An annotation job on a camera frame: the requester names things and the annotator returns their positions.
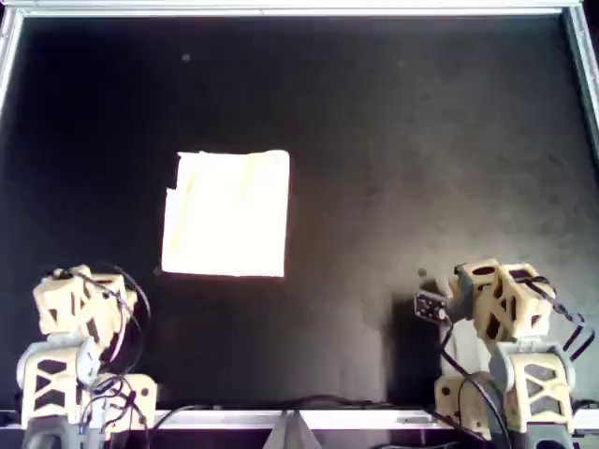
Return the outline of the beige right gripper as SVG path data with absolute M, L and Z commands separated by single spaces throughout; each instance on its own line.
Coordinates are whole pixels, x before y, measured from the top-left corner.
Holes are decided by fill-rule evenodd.
M 500 273 L 495 259 L 461 264 L 455 267 L 467 317 L 473 320 L 477 337 L 484 342 L 513 342 L 516 298 L 508 289 L 508 281 Z M 437 276 L 434 284 L 439 296 L 453 298 L 452 280 Z

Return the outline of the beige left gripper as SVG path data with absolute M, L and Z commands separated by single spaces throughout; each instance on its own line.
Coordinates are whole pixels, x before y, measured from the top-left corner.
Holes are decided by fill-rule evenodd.
M 33 296 L 43 335 L 81 333 L 96 336 L 95 288 L 91 270 L 80 265 L 57 268 L 34 288 Z

